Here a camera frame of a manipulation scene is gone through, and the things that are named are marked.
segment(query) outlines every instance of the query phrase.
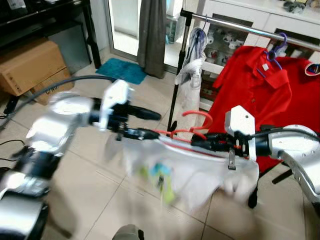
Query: black cable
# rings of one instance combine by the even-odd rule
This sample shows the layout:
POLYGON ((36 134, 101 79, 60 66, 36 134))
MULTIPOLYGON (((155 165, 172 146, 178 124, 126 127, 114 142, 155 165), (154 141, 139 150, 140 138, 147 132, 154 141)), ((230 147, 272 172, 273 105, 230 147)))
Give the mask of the black cable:
POLYGON ((6 117, 4 117, 3 119, 5 119, 5 121, 0 125, 0 132, 5 129, 6 125, 8 124, 8 122, 10 121, 10 119, 17 113, 19 112, 24 106, 26 106, 28 103, 30 103, 31 101, 33 101, 34 99, 36 99, 37 97, 39 97, 40 95, 44 94, 46 91, 54 88, 54 87, 59 87, 61 85, 67 84, 67 83, 72 83, 75 81, 79 81, 79 80, 88 80, 88 79, 102 79, 102 80, 109 80, 112 83, 114 81, 116 81, 117 79, 113 78, 113 77, 109 77, 109 76, 103 76, 103 75, 84 75, 84 76, 74 76, 74 77, 70 77, 68 79, 62 80, 60 82, 56 82, 51 84, 50 86, 47 86, 43 89, 41 89, 40 91, 36 92, 35 94, 31 95, 30 97, 28 97, 23 103, 21 103, 16 109, 15 111, 11 112, 10 114, 8 114, 6 117))
MULTIPOLYGON (((13 139, 13 140, 4 141, 4 142, 0 143, 0 146, 1 146, 1 145, 4 145, 4 144, 7 144, 7 143, 11 143, 11 142, 20 142, 20 143, 23 144, 23 146, 25 146, 25 142, 22 141, 21 139, 13 139)), ((0 160, 4 160, 4 161, 8 161, 8 162, 15 162, 15 161, 17 161, 17 160, 11 160, 11 159, 7 159, 7 158, 2 158, 2 157, 0 157, 0 160)))
POLYGON ((275 128, 275 129, 271 129, 268 131, 261 131, 256 134, 249 135, 247 139, 250 140, 253 138, 257 138, 257 137, 261 137, 261 136, 265 136, 265 135, 269 135, 269 134, 274 134, 274 133, 281 133, 281 132, 293 132, 293 133, 303 134, 303 135, 306 135, 306 136, 320 142, 320 137, 318 137, 317 135, 314 135, 314 134, 307 132, 305 130, 294 129, 294 128, 275 128))

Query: white cloth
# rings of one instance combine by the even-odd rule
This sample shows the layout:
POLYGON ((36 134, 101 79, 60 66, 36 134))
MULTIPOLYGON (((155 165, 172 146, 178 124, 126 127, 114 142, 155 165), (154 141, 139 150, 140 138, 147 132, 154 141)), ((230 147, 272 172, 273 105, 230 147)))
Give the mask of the white cloth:
MULTIPOLYGON (((199 126, 197 115, 192 114, 182 117, 182 113, 188 110, 199 110, 200 105, 200 88, 201 88, 201 67, 206 60, 204 49, 207 45, 207 36, 204 34, 204 41, 201 47, 197 46, 201 43, 196 41, 197 31, 202 31, 201 28, 196 27, 191 31, 187 56, 183 62, 183 67, 176 76, 174 83, 179 85, 180 92, 176 99, 176 114, 178 129, 190 129, 194 126, 199 126)), ((179 133, 179 137, 190 139, 192 135, 179 133)))
POLYGON ((157 164, 170 169, 170 184, 174 195, 189 210, 204 204, 219 187, 236 200, 245 202, 258 182, 259 167, 256 162, 236 157, 236 170, 229 170, 228 153, 190 146, 166 136, 142 141, 124 138, 118 143, 123 145, 123 160, 129 176, 142 168, 152 170, 157 164))

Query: blue mat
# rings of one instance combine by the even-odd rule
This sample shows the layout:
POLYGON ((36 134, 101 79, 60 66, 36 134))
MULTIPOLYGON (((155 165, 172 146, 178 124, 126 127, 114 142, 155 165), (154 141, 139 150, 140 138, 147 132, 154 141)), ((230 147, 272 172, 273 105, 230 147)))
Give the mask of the blue mat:
POLYGON ((96 73, 115 79, 122 79, 128 83, 137 85, 139 85, 147 75, 138 64, 116 58, 110 58, 96 73))

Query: gray curtain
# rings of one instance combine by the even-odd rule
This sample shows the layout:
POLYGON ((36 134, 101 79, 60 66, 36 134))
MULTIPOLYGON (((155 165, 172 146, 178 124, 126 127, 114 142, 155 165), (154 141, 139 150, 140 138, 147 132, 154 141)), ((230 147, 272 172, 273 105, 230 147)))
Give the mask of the gray curtain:
POLYGON ((166 47, 166 0, 142 0, 137 61, 148 75, 162 79, 166 47))

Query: clothing rack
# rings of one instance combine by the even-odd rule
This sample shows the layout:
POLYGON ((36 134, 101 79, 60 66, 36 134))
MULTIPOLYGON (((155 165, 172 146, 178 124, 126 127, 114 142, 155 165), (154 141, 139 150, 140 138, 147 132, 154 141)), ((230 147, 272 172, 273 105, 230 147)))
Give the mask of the clothing rack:
MULTIPOLYGON (((255 34, 255 35, 270 38, 270 39, 275 39, 275 40, 282 41, 282 42, 285 40, 285 38, 283 36, 276 34, 276 33, 262 31, 262 30, 259 30, 256 28, 247 27, 247 26, 236 24, 233 22, 218 20, 218 19, 212 18, 212 17, 202 16, 202 15, 193 13, 191 11, 186 11, 183 8, 181 9, 180 16, 185 17, 186 20, 185 20, 185 28, 184 28, 184 34, 183 34, 182 47, 181 47, 181 50, 179 53, 178 67, 177 67, 177 71, 176 71, 177 75, 182 68, 182 65, 184 63, 184 59, 186 56, 187 39, 188 39, 189 28, 190 28, 192 19, 205 21, 207 23, 215 24, 220 27, 227 27, 230 29, 243 31, 246 33, 255 34)), ((298 40, 298 39, 295 39, 292 37, 287 37, 286 42, 288 44, 293 44, 293 45, 301 46, 301 47, 304 47, 304 48, 307 48, 307 49, 310 49, 310 50, 313 50, 316 52, 320 52, 319 45, 315 45, 315 44, 312 44, 309 42, 301 41, 301 40, 298 40)), ((170 131, 172 128, 172 118, 174 115, 175 104, 176 104, 176 100, 177 100, 178 87, 179 87, 179 85, 174 85, 171 108, 170 108, 170 115, 169 115, 169 121, 168 121, 168 127, 167 127, 168 131, 170 131)))

